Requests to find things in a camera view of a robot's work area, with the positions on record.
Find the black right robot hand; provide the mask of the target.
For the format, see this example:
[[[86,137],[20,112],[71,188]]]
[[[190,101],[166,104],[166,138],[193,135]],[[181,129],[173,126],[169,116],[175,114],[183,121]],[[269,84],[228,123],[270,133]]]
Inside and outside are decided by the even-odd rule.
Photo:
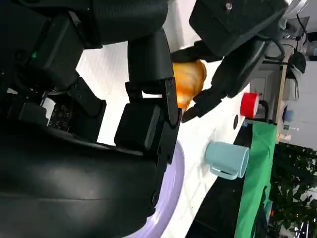
[[[165,0],[0,3],[0,235],[119,238],[155,212],[182,111]],[[76,71],[84,50],[128,43],[115,145],[106,109]]]

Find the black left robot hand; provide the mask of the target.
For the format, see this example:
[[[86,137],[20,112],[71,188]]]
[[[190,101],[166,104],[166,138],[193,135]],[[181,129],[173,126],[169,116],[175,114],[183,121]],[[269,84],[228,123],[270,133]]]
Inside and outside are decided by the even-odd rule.
[[[250,75],[261,65],[269,42],[254,37],[222,59],[211,80],[211,87],[194,97],[194,106],[182,117],[186,123],[201,118],[218,106],[225,97],[233,98],[249,83]]]

